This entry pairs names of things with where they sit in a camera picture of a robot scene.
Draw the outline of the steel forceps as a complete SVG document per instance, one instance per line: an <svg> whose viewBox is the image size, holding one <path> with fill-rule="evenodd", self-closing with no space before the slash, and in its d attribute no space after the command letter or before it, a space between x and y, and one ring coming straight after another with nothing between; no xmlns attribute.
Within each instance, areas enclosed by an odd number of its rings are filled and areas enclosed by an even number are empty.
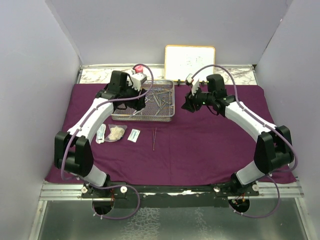
<svg viewBox="0 0 320 240"><path fill-rule="evenodd" d="M152 102L155 102L156 99L155 99L155 95L154 94L148 94L146 97L145 97L145 103L152 103Z"/></svg>

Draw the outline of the metal mesh tray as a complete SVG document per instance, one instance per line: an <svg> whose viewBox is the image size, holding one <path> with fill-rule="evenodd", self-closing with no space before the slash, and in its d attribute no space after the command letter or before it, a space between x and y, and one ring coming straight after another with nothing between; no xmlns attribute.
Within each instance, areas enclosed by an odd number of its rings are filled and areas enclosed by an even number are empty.
<svg viewBox="0 0 320 240"><path fill-rule="evenodd" d="M167 79L154 80L151 90L147 95L155 92L159 97L159 94L165 90L172 90L172 106L163 106L161 109L157 106L156 102L145 103L145 108L140 111L132 108L126 110L117 109L111 118L114 121L149 121L149 122L169 122L175 115L175 86L174 82Z"/></svg>

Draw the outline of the white gauze bag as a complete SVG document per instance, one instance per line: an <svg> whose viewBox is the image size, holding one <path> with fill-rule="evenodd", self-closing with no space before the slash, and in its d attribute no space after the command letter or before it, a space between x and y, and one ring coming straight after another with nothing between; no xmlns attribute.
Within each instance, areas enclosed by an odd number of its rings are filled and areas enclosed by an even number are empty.
<svg viewBox="0 0 320 240"><path fill-rule="evenodd" d="M112 143L121 140L127 129L126 125L109 124L109 134L104 139L105 142Z"/></svg>

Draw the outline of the purple cloth wrap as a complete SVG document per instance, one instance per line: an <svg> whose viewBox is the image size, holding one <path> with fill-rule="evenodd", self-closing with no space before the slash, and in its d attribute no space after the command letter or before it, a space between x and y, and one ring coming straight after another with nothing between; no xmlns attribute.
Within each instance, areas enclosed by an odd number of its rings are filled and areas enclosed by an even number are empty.
<svg viewBox="0 0 320 240"><path fill-rule="evenodd" d="M91 143L94 164L113 182L133 185L197 186L228 182L254 159L256 143L240 126L206 107L181 109L190 88L174 88L171 121L124 121L124 137L116 142ZM153 151L153 129L157 128ZM140 130L136 142L128 140ZM277 183L295 181L285 165L271 173Z"/></svg>

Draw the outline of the white blue label packet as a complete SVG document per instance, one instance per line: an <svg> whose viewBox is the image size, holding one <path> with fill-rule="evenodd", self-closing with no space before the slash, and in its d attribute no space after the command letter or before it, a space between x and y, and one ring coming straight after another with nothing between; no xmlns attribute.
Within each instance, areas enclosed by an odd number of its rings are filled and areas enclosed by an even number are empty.
<svg viewBox="0 0 320 240"><path fill-rule="evenodd" d="M130 142L136 143L139 138L140 132L141 131L138 129L132 129L127 140Z"/></svg>

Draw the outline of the steel tweezers front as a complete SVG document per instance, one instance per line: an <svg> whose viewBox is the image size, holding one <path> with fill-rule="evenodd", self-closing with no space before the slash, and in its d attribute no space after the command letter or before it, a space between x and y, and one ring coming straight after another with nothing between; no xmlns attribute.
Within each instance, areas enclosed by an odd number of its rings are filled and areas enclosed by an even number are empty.
<svg viewBox="0 0 320 240"><path fill-rule="evenodd" d="M156 141L157 128L152 130L152 150L155 150L155 141Z"/></svg>

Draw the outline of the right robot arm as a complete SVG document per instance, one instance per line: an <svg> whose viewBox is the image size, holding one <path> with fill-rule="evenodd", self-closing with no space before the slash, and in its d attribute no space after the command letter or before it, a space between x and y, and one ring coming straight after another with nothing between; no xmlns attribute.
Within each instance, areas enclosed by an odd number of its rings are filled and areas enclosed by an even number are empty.
<svg viewBox="0 0 320 240"><path fill-rule="evenodd" d="M230 191L240 196L256 180L293 162L290 130L282 125L276 126L264 120L239 101L236 94L228 94L224 78L220 74L206 77L207 91L202 91L199 80L192 74L186 78L191 87L185 95L182 109L194 113L202 106L236 123L255 141L253 160L231 175Z"/></svg>

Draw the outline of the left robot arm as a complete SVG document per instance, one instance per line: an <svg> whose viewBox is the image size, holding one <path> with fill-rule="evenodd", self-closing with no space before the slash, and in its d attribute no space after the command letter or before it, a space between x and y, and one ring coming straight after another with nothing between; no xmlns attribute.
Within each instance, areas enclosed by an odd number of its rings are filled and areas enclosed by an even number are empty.
<svg viewBox="0 0 320 240"><path fill-rule="evenodd" d="M54 138L54 166L66 180L66 173L78 177L93 186L97 196L106 197L111 190L108 174L94 164L91 142L104 121L120 105L136 111L145 106L147 90L142 87L147 76L114 70L109 83L97 92L89 109L81 119L66 132L59 131Z"/></svg>

